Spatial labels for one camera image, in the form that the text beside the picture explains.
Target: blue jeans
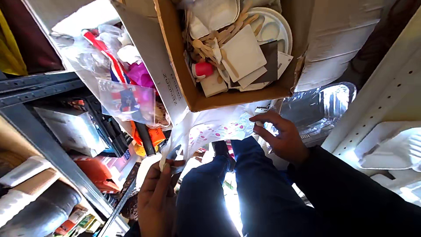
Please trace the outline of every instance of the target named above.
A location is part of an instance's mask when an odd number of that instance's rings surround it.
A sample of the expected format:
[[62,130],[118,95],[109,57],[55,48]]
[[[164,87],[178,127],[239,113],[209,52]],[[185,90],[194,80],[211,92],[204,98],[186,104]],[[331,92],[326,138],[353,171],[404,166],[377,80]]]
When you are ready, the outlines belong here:
[[[320,236],[323,222],[280,175],[253,137],[231,140],[245,236]],[[225,206],[224,181],[228,160],[192,169],[177,198],[177,236],[239,236]]]

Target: shoe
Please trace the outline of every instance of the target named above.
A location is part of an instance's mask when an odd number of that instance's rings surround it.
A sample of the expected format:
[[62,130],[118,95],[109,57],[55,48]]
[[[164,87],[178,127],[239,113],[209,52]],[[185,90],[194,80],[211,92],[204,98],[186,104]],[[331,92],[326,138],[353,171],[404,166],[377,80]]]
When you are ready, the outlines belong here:
[[227,158],[229,162],[229,167],[227,168],[227,172],[234,172],[235,167],[235,160],[231,157],[228,151],[228,147],[226,146],[225,141],[217,141],[212,142],[213,150],[215,151],[215,156],[224,156]]

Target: person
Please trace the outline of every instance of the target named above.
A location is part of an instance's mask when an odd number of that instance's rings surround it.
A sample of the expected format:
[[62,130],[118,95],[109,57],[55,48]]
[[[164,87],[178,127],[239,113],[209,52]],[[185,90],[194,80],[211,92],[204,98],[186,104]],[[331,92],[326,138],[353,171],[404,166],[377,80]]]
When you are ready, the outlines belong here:
[[254,236],[360,236],[419,232],[421,207],[406,202],[365,174],[319,146],[306,148],[294,124],[275,112],[250,118],[270,122],[280,132],[273,136],[263,127],[254,131],[275,154],[290,162],[288,174],[314,208],[303,203],[280,175],[254,138],[231,140],[236,163],[226,144],[213,143],[212,162],[192,169],[176,198],[167,160],[162,172],[151,166],[138,194],[138,226],[127,236],[190,237],[239,236],[227,212],[222,182],[234,170],[243,223],[242,234]]

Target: maroon fabric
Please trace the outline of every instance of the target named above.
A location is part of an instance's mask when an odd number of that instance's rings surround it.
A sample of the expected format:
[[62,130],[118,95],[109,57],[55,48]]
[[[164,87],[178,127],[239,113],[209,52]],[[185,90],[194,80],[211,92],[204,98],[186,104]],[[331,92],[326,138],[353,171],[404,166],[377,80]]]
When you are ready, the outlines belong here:
[[61,59],[19,0],[0,0],[0,9],[16,39],[28,74],[64,70]]

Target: hand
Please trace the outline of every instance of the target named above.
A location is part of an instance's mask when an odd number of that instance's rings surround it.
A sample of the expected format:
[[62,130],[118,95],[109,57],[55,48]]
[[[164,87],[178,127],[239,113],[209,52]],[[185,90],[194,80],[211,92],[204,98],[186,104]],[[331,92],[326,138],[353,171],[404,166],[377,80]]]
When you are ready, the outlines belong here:
[[279,130],[279,135],[275,137],[265,128],[254,125],[254,132],[267,141],[280,158],[298,167],[309,157],[309,150],[301,141],[297,128],[291,121],[271,110],[250,118],[250,121],[269,122]]
[[185,161],[166,160],[160,172],[159,162],[146,174],[138,193],[138,217],[142,237],[168,237],[175,233],[176,197],[174,186],[180,174],[171,178],[170,166],[183,166]]

